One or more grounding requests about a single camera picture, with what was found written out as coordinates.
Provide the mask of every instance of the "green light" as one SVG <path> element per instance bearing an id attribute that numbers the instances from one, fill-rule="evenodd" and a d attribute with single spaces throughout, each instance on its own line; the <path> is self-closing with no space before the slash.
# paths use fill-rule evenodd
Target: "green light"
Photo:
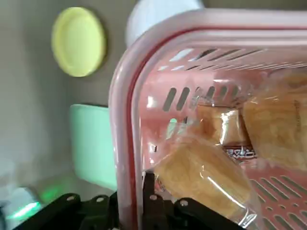
<path id="1" fill-rule="evenodd" d="M 34 215 L 38 210 L 40 209 L 40 203 L 35 202 L 35 203 L 30 203 L 26 205 L 25 207 L 21 208 L 19 211 L 17 211 L 15 214 L 12 216 L 9 216 L 9 219 L 14 219 L 14 218 L 24 218 L 24 217 L 30 217 Z"/>

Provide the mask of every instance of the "white container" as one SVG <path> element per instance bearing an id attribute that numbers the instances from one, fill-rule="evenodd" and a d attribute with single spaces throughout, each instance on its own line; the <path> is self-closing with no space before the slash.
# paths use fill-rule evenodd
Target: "white container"
<path id="1" fill-rule="evenodd" d="M 126 45 L 132 45 L 144 32 L 176 14 L 204 8 L 200 0 L 140 0 L 127 24 Z"/>

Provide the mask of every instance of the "yellow lid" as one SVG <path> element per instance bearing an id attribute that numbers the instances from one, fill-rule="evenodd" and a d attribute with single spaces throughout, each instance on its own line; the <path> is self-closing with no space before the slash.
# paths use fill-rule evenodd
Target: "yellow lid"
<path id="1" fill-rule="evenodd" d="M 67 8 L 53 26 L 52 50 L 69 75 L 84 77 L 93 73 L 106 54 L 106 35 L 99 19 L 85 8 Z"/>

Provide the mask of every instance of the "food package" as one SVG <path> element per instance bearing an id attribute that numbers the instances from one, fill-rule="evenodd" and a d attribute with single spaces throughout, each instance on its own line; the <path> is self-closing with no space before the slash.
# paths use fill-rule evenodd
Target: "food package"
<path id="1" fill-rule="evenodd" d="M 307 170 L 307 74 L 279 71 L 244 104 L 256 153 L 282 166 Z"/>
<path id="2" fill-rule="evenodd" d="M 159 183 L 175 199 L 193 198 L 238 224 L 254 218 L 248 206 L 256 202 L 257 210 L 258 200 L 239 165 L 220 146 L 189 134 L 164 145 L 169 154 L 154 168 Z"/>
<path id="3" fill-rule="evenodd" d="M 239 109 L 199 104 L 196 117 L 200 121 L 198 133 L 206 140 L 222 145 L 236 159 L 255 158 Z"/>

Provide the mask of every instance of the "plastic basket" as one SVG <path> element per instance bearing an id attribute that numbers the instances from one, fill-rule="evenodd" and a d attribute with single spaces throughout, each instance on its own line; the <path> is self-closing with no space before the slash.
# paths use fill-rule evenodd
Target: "plastic basket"
<path id="1" fill-rule="evenodd" d="M 141 144 L 148 138 L 144 129 L 151 130 L 154 140 L 171 118 L 183 120 L 197 87 L 213 90 L 213 98 L 226 87 L 219 100 L 227 103 L 234 90 L 236 95 L 247 94 L 273 70 L 307 67 L 305 22 L 305 12 L 190 11 L 154 26 L 125 52 L 109 97 L 124 229 L 136 229 L 135 223 L 141 229 Z M 176 94 L 166 108 L 172 88 Z M 264 174 L 250 171 L 248 175 L 262 198 L 269 229 L 307 228 L 307 177 L 270 166 Z"/>

